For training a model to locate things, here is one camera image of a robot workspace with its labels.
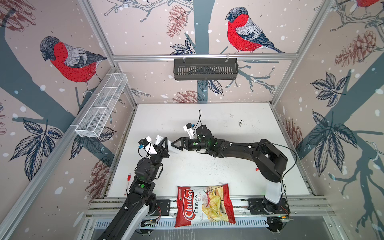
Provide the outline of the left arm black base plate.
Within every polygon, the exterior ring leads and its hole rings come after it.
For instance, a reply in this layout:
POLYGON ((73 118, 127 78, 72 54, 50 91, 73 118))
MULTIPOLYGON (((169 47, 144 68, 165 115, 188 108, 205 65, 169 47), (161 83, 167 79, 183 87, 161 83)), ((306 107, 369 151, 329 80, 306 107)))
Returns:
POLYGON ((156 217, 169 216, 170 207, 171 207, 170 200, 157 200, 156 206, 153 210, 150 210, 149 216, 156 216, 156 217))

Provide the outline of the red Chuba cassava chips bag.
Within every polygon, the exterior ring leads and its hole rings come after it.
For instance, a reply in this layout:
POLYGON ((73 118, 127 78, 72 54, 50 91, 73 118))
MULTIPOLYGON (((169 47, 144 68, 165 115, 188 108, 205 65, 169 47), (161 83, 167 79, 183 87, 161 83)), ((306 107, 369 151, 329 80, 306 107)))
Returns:
POLYGON ((176 228, 220 221, 236 222, 227 184, 178 187, 177 208, 176 228))

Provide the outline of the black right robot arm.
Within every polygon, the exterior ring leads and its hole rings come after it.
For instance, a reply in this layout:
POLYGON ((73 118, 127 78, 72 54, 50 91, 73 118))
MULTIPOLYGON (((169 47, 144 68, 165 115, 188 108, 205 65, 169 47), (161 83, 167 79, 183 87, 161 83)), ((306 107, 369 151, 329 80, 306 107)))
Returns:
POLYGON ((266 180, 266 192, 256 211, 261 214, 275 214, 282 204, 283 175, 287 167, 288 158, 271 142, 262 139, 256 143, 234 143, 217 139, 212 132, 201 125, 193 130, 195 125, 189 123, 184 126, 188 137, 180 137, 171 143, 178 150, 204 150, 214 158, 237 158, 254 162, 266 180))

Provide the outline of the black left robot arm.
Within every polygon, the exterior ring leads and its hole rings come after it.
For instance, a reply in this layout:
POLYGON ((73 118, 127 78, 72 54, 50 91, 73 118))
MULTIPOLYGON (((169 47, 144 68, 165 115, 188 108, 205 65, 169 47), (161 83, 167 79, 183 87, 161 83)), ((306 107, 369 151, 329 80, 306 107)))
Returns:
POLYGON ((157 209, 157 196, 153 193, 154 180, 163 171, 162 160, 169 158, 168 138, 152 145, 147 139, 139 141, 139 148, 150 146, 151 152, 141 158, 135 168, 135 176, 127 198, 109 226, 99 237, 100 240, 129 240, 139 228, 142 220, 157 209))

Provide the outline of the white remote control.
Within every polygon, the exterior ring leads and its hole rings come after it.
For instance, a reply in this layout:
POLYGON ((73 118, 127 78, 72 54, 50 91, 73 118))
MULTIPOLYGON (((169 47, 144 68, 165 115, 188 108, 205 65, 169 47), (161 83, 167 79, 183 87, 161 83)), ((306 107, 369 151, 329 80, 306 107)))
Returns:
MULTIPOLYGON (((163 137, 161 137, 161 136, 159 136, 159 135, 157 135, 156 136, 156 140, 162 140, 163 139, 163 137)), ((174 153, 174 154, 179 154, 181 151, 180 150, 178 150, 178 149, 176 149, 176 148, 173 148, 172 146, 171 146, 171 141, 170 140, 168 140, 168 147, 169 147, 169 152, 172 152, 172 153, 174 153)))

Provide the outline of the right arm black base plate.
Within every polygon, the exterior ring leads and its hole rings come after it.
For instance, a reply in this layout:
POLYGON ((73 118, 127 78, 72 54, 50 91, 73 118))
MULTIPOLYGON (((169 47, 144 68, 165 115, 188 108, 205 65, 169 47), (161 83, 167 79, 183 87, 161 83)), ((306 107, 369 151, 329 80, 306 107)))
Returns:
POLYGON ((252 215, 289 215, 291 213, 285 198, 281 198, 278 204, 274 204, 265 198, 248 199, 248 210, 252 215))

